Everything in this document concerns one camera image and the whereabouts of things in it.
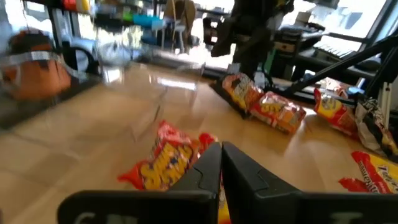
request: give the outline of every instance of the keyboard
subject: keyboard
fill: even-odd
[[[339,62],[356,54],[354,50],[337,49],[327,44],[316,44],[314,56],[330,62]]]

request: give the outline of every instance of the metal rod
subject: metal rod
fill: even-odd
[[[377,43],[376,45],[373,45],[372,47],[365,49],[364,51],[350,58],[347,58],[346,60],[338,62],[327,68],[324,68],[323,70],[317,72],[313,77],[307,80],[304,81],[299,80],[293,83],[293,85],[288,89],[286,89],[286,91],[294,93],[296,91],[302,90],[307,86],[314,85],[316,84],[316,82],[319,82],[320,80],[326,77],[333,78],[338,75],[341,75],[340,72],[342,70],[345,70],[350,66],[356,65],[357,63],[362,62],[363,60],[366,60],[369,57],[375,56],[376,54],[381,53],[388,48],[395,47],[397,44],[398,44],[398,36],[387,37],[384,40]]]

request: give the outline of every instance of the wooden table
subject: wooden table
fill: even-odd
[[[59,203],[83,189],[133,189],[116,180],[154,143],[166,119],[193,137],[230,141],[304,191],[345,192],[338,180],[361,177],[350,157],[358,142],[307,110],[293,136],[242,120],[207,83],[163,68],[133,66],[0,136],[0,208],[6,223],[55,223]]]

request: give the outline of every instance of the green object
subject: green object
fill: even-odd
[[[128,12],[125,12],[125,13],[123,14],[123,20],[124,20],[124,21],[132,21],[132,14],[131,14],[131,13],[128,13]]]
[[[265,70],[269,73],[271,71],[272,62],[274,61],[276,49],[272,49],[270,53],[268,53],[267,61],[265,64]]]

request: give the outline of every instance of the snack bag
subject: snack bag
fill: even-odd
[[[216,83],[211,84],[210,87],[226,100],[243,118],[248,116],[248,111],[252,104],[264,94],[243,73],[227,75]]]
[[[398,166],[365,152],[351,153],[369,192],[398,194]]]
[[[365,182],[356,178],[344,177],[339,183],[350,192],[369,192]]]
[[[301,106],[271,91],[253,104],[250,113],[286,133],[296,132],[306,114]]]
[[[118,179],[130,182],[139,190],[167,190],[198,160],[199,152],[204,152],[215,141],[207,133],[200,138],[203,143],[162,121],[150,159],[138,162]]]
[[[391,161],[398,162],[398,148],[388,124],[384,124],[384,116],[377,100],[358,97],[355,109],[355,122],[362,144],[378,154],[387,156]]]
[[[162,143],[164,141],[174,142],[177,144],[193,144],[193,147],[197,146],[198,144],[197,141],[191,139],[187,134],[163,120],[159,123],[159,127],[157,129],[157,136],[154,147],[152,148],[151,158],[155,158],[157,155],[159,155],[162,150]]]
[[[353,110],[330,95],[321,93],[319,89],[315,89],[313,95],[316,103],[314,111],[317,115],[328,120],[333,128],[353,138],[358,137]]]
[[[218,197],[218,224],[231,224],[228,204],[226,203],[224,186],[221,180],[220,196]]]

